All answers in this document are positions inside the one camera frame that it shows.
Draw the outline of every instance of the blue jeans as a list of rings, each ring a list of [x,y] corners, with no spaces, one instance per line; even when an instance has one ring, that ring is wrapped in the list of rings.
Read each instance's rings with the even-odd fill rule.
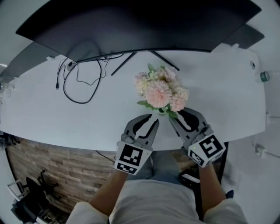
[[[178,179],[179,173],[180,169],[170,151],[155,151],[139,172],[136,175],[129,175],[126,180],[150,179],[181,185]]]

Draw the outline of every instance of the black device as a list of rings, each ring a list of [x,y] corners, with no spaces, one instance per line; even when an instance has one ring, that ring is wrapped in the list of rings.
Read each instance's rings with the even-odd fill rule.
[[[77,63],[139,51],[211,52],[260,11],[249,0],[51,0],[16,33]]]

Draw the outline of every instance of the white t-shirt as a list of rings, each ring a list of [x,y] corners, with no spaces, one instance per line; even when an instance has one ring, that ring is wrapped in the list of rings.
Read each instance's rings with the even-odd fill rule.
[[[127,181],[110,216],[111,224],[201,224],[193,191],[182,185]],[[66,224],[107,224],[108,216],[87,202],[76,204]],[[208,224],[247,224],[240,206],[226,199],[204,216]]]

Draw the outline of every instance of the floor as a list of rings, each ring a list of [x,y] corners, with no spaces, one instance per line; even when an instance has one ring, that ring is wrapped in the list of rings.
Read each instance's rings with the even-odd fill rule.
[[[55,207],[70,213],[79,201],[88,201],[106,181],[114,164],[94,150],[66,148],[38,143],[20,138],[20,144],[12,145],[7,152],[17,179],[26,177],[37,181],[42,170],[49,183],[59,183],[55,193],[62,199],[52,200]],[[182,151],[173,150],[179,167],[185,170],[194,165]],[[100,151],[114,160],[115,152]]]

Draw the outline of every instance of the monitor stand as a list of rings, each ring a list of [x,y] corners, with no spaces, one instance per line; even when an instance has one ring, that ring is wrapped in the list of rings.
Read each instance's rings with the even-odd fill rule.
[[[152,54],[154,54],[156,57],[159,57],[161,60],[163,60],[164,62],[166,62],[168,65],[174,67],[177,71],[180,70],[178,67],[176,67],[174,64],[172,64],[170,61],[166,60],[163,56],[161,56],[160,54],[156,53],[155,51],[149,51],[149,52],[151,52]],[[127,63],[127,62],[128,62],[134,55],[136,55],[136,54],[137,54],[137,52],[132,53],[131,55],[129,55],[128,58],[125,59],[125,60],[123,61],[123,63],[121,63],[120,66],[116,68],[115,71],[113,71],[113,73],[111,74],[111,76],[114,75],[122,66],[124,66],[125,63]]]

